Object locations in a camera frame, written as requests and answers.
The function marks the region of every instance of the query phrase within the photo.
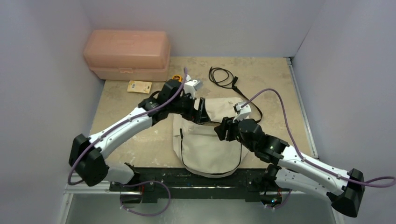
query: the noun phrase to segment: yellow card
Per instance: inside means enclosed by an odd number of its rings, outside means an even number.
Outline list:
[[[151,82],[129,81],[128,92],[150,93]]]

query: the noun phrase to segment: tan tabletop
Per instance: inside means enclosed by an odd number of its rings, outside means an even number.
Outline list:
[[[311,155],[303,116],[285,58],[172,57],[169,77],[174,74],[182,75],[183,67],[187,67],[193,79],[201,79],[204,83],[196,95],[197,98],[240,97],[233,90],[220,88],[209,81],[208,71],[211,66],[230,70],[236,75],[239,78],[236,85],[247,97],[254,96],[264,88],[276,89],[282,96],[289,126],[299,149]],[[215,75],[217,80],[226,77],[222,71],[217,71]],[[106,81],[93,120],[91,134],[120,120],[139,102],[150,96],[150,94],[127,92],[127,85],[127,81]],[[153,83],[151,92],[160,90],[162,86],[163,83]],[[254,103],[263,112],[264,118],[260,122],[263,131],[291,144],[276,94],[266,92],[257,97]],[[257,110],[254,107],[252,109],[250,117],[258,119]],[[173,116],[169,115],[167,119],[140,132],[117,148],[107,161],[129,162],[137,167],[183,167],[172,148],[172,121]],[[249,153],[240,167],[265,168],[267,164],[256,158],[253,153]]]

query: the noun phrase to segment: canvas bag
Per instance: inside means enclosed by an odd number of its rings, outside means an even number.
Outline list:
[[[233,106],[242,101],[238,97],[206,99],[210,125],[197,125],[174,115],[173,150],[188,171],[220,178],[231,175],[238,168],[249,150],[237,141],[220,141],[214,127],[223,117],[234,117]]]

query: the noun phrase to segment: white wall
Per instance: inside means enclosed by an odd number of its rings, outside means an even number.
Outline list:
[[[294,56],[325,0],[82,0],[94,28],[164,30],[174,56]]]
[[[78,0],[0,6],[0,223],[54,224],[73,137],[88,133],[102,82],[82,57]]]
[[[320,158],[396,175],[396,1],[327,0],[293,62]],[[394,223],[395,187],[366,188],[350,223]]]

